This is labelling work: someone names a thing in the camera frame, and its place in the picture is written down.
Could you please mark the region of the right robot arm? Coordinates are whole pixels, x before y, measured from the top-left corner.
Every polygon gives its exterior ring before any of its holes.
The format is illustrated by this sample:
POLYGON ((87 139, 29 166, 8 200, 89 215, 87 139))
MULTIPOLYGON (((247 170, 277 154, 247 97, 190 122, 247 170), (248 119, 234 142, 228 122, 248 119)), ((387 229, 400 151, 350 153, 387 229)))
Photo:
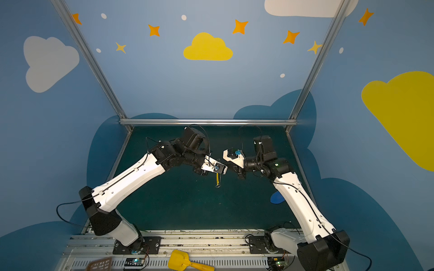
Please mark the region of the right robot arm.
POLYGON ((350 238, 322 215, 300 183, 298 176, 285 158, 278 157, 272 139, 265 135, 255 137, 256 155, 246 157, 242 150, 227 149, 223 159, 239 178, 248 172, 259 172, 267 177, 293 212, 301 234, 286 228, 266 231, 264 241, 269 251, 282 249, 298 257, 306 271, 326 271, 344 262, 350 238))

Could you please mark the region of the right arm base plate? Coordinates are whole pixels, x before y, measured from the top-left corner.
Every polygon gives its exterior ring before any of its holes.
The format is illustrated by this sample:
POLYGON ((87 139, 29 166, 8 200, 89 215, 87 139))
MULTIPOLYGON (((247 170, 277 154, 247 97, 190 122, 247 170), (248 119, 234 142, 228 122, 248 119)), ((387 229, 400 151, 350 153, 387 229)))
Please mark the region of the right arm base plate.
POLYGON ((284 250, 275 247, 269 238, 248 234, 244 238, 251 254, 284 254, 284 250))

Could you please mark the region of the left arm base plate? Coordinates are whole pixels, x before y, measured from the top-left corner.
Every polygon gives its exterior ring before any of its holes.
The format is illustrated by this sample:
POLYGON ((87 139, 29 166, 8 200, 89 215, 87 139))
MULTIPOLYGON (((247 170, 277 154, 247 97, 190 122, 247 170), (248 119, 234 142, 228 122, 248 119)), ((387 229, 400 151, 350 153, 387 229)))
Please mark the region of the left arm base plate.
POLYGON ((115 241, 113 255, 157 255, 162 237, 140 237, 129 246, 115 241))

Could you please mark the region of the grey keyring yellow handle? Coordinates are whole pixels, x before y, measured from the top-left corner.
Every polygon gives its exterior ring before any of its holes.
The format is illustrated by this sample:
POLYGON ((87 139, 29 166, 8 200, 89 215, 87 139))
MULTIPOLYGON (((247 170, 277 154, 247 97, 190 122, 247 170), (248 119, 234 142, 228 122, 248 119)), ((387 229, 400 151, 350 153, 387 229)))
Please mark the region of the grey keyring yellow handle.
POLYGON ((216 188, 220 188, 221 186, 221 174, 217 173, 216 174, 216 188))

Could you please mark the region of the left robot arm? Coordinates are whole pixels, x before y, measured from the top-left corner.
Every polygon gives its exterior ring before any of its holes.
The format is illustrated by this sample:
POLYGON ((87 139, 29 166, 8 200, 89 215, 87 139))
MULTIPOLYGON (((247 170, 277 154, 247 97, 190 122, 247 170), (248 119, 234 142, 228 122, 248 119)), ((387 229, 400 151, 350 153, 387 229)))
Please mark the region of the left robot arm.
POLYGON ((125 247, 141 250, 144 241, 140 231, 117 207, 150 180, 183 164, 197 173, 212 171, 209 140, 195 128, 185 128, 181 138, 156 142, 138 162, 108 182, 82 188, 79 195, 95 235, 108 235, 125 247))

